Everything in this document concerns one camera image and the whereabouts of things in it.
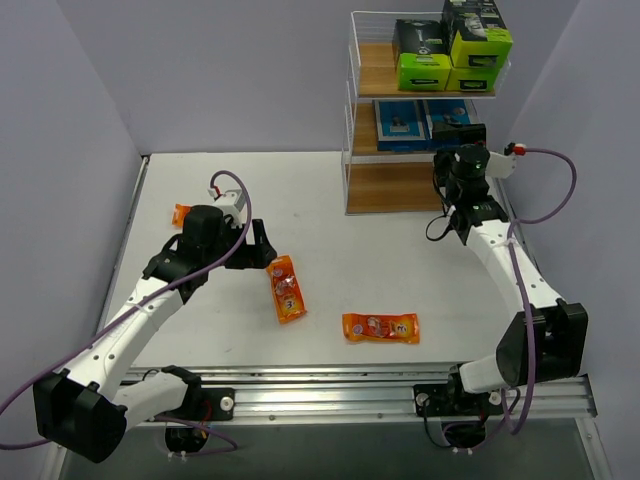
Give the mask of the blue white razor box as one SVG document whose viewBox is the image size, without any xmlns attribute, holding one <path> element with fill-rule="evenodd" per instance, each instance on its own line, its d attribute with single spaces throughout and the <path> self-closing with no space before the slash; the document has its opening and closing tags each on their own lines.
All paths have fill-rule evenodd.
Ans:
<svg viewBox="0 0 640 480">
<path fill-rule="evenodd" d="M 373 101 L 377 149 L 381 152 L 426 151 L 429 137 L 417 101 Z"/>
</svg>

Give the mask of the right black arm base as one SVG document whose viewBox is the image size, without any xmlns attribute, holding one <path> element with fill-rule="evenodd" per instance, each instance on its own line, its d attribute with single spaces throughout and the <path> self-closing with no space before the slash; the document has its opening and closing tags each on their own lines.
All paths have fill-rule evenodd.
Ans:
<svg viewBox="0 0 640 480">
<path fill-rule="evenodd" d="M 415 384 L 412 387 L 418 417 L 461 416 L 462 407 L 445 384 Z"/>
</svg>

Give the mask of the tall green black razor box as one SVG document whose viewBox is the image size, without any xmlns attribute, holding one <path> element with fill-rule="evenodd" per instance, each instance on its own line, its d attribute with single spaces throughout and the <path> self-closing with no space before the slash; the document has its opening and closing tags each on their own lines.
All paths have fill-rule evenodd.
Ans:
<svg viewBox="0 0 640 480">
<path fill-rule="evenodd" d="M 452 67 L 446 82 L 447 92 L 490 92 L 501 73 L 497 67 Z"/>
</svg>

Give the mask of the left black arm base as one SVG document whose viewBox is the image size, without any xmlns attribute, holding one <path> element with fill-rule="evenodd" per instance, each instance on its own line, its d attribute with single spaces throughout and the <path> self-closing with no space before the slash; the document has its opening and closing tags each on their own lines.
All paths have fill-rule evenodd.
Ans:
<svg viewBox="0 0 640 480">
<path fill-rule="evenodd" d="M 202 422 L 230 421 L 234 417 L 236 391 L 228 387 L 204 388 L 201 393 L 201 412 L 197 419 Z"/>
</svg>

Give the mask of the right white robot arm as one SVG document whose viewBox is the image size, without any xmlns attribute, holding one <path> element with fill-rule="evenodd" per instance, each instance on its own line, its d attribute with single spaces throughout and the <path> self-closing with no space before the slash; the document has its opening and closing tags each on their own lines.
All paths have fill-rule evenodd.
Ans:
<svg viewBox="0 0 640 480">
<path fill-rule="evenodd" d="M 511 175 L 527 148 L 511 143 L 502 153 L 489 151 L 482 124 L 438 122 L 432 139 L 439 145 L 433 186 L 448 221 L 445 230 L 480 260 L 511 317 L 494 353 L 450 374 L 445 403 L 464 413 L 492 391 L 577 376 L 588 314 L 543 278 L 516 238 L 516 221 L 489 192 L 490 179 Z"/>
</svg>

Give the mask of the small black green razor box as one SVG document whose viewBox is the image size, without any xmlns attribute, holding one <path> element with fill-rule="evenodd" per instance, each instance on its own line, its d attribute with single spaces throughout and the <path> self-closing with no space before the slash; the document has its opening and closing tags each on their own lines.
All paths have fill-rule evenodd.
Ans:
<svg viewBox="0 0 640 480">
<path fill-rule="evenodd" d="M 501 68 L 513 38 L 495 1 L 445 1 L 441 23 L 454 68 Z"/>
</svg>

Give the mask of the black green razor pack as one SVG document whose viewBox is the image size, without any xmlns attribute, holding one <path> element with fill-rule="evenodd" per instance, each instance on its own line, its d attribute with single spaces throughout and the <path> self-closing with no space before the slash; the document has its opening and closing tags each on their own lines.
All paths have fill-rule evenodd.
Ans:
<svg viewBox="0 0 640 480">
<path fill-rule="evenodd" d="M 392 49 L 400 91 L 445 90 L 451 61 L 439 21 L 397 19 Z"/>
</svg>

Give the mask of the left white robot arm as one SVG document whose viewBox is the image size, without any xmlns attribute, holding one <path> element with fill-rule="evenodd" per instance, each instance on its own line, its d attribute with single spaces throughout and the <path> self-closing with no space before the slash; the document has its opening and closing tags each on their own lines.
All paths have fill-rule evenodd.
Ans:
<svg viewBox="0 0 640 480">
<path fill-rule="evenodd" d="M 127 302 L 90 346 L 33 385 L 38 433 L 100 463 L 125 433 L 156 416 L 193 427 L 205 415 L 202 380 L 175 365 L 121 385 L 133 361 L 203 286 L 211 270 L 264 269 L 276 258 L 262 220 L 197 205 L 142 272 Z"/>
</svg>

